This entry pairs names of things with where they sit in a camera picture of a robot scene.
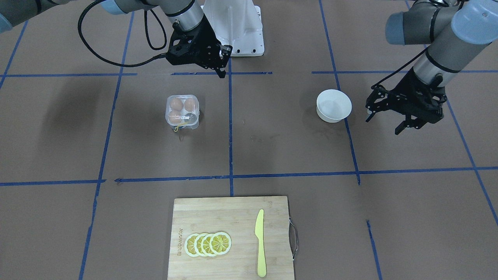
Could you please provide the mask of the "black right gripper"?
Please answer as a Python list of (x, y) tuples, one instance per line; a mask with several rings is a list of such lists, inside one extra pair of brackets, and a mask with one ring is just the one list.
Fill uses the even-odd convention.
[(216, 72), (219, 78), (226, 77), (226, 65), (233, 46), (223, 45), (206, 17), (192, 30), (184, 31), (179, 21), (172, 24), (169, 48), (165, 58), (172, 65), (196, 64)]

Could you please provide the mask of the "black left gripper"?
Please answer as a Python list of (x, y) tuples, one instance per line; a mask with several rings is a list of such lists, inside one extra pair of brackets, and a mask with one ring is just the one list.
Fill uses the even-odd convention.
[(366, 122), (378, 112), (393, 110), (405, 117), (395, 128), (395, 135), (418, 124), (436, 124), (444, 118), (442, 106), (447, 101), (445, 88), (440, 86), (443, 80), (443, 75), (437, 73), (426, 84), (411, 69), (392, 90), (377, 82), (366, 100)]

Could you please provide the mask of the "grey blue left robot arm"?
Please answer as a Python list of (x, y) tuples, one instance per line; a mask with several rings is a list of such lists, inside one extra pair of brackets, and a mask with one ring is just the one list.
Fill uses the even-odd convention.
[(372, 85), (366, 122), (393, 110), (404, 116), (398, 135), (442, 120), (445, 87), (497, 40), (497, 25), (496, 0), (416, 0), (408, 11), (392, 14), (385, 26), (389, 44), (426, 47), (406, 63), (410, 69), (393, 89), (381, 81)]

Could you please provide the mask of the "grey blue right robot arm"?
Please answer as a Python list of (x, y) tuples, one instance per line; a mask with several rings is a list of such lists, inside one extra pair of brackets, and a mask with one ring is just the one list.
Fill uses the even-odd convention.
[[(20, 23), (25, 23), (48, 9), (73, 1), (76, 0), (1, 0), (1, 33), (12, 30)], [(155, 7), (159, 7), (173, 27), (167, 52), (136, 64), (117, 63), (103, 58), (92, 49), (82, 33), (84, 18), (92, 8), (98, 5), (113, 15), (142, 10), (145, 23), (148, 11), (151, 11), (151, 14), (159, 21), (153, 11)], [(198, 0), (93, 0), (80, 14), (77, 30), (84, 46), (96, 58), (123, 68), (139, 67), (158, 59), (166, 59), (171, 65), (194, 64), (204, 69), (211, 69), (222, 79), (226, 76), (224, 68), (229, 62), (233, 49), (230, 45), (222, 45), (217, 39)]]

